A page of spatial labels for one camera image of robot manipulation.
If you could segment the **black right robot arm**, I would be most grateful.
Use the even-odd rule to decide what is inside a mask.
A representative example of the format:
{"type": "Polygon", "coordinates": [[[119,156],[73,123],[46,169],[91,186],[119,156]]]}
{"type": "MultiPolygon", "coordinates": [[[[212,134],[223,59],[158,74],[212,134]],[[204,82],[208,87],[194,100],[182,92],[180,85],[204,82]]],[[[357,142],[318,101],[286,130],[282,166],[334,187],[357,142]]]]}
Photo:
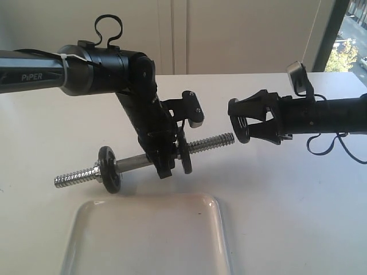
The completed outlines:
{"type": "Polygon", "coordinates": [[[280,145],[294,134],[366,133],[366,95],[319,100],[279,96],[262,89],[244,100],[228,103],[228,115],[240,143],[251,138],[280,145]]]}

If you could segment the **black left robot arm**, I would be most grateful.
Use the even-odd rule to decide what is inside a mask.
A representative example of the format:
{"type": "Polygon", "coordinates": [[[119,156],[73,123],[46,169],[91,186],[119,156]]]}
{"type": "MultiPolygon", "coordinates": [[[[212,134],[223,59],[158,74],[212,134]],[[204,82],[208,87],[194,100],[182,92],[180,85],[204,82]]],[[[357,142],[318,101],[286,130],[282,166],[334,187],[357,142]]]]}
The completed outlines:
{"type": "Polygon", "coordinates": [[[57,53],[1,51],[1,93],[46,88],[60,88],[69,96],[116,94],[158,176],[172,175],[177,125],[158,97],[155,64],[144,53],[97,48],[88,41],[57,53]]]}

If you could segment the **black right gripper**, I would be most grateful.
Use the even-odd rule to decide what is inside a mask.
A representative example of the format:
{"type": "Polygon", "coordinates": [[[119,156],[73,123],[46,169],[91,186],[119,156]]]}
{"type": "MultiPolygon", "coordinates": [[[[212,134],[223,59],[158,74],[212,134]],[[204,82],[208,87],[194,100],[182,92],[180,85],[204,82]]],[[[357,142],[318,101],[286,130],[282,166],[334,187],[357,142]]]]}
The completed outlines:
{"type": "Polygon", "coordinates": [[[277,92],[262,89],[244,100],[231,99],[228,103],[228,115],[266,120],[267,112],[271,112],[271,120],[248,126],[249,137],[280,145],[284,140],[293,139],[293,134],[286,133],[285,129],[286,105],[292,99],[292,96],[279,96],[277,92]]]}

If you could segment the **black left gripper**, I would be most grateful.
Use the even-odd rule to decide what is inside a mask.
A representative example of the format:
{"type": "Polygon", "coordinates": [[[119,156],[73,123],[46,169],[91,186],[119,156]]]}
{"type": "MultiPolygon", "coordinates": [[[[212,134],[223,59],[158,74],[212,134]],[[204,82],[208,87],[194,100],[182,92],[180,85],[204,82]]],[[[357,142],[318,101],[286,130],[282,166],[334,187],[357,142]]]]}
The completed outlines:
{"type": "Polygon", "coordinates": [[[139,143],[153,160],[160,179],[172,176],[175,167],[172,154],[177,140],[178,127],[163,101],[158,96],[148,100],[129,95],[128,115],[137,134],[139,143]]]}

